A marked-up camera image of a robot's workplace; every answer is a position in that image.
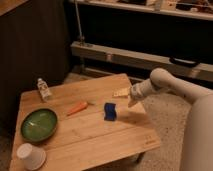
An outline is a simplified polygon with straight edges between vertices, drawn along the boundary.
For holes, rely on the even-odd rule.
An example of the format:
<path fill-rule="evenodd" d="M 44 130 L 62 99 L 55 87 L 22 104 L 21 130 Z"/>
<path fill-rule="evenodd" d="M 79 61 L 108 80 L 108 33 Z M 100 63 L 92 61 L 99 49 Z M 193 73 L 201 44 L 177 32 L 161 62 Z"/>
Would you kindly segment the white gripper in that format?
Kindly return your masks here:
<path fill-rule="evenodd" d="M 145 99 L 148 95 L 151 95 L 154 93 L 154 88 L 149 79 L 141 82 L 141 83 L 136 83 L 134 84 L 130 89 L 129 89 L 129 103 L 128 106 L 132 107 L 138 102 L 142 101 Z"/>

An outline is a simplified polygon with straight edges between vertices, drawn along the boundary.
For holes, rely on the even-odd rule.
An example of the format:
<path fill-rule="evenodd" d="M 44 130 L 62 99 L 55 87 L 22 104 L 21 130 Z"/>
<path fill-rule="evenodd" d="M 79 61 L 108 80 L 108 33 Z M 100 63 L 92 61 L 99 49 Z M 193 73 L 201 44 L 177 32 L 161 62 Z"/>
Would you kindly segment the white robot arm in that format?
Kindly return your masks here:
<path fill-rule="evenodd" d="M 213 90 L 182 80 L 163 68 L 130 87 L 129 107 L 169 89 L 191 104 L 187 115 L 180 171 L 213 171 Z"/>

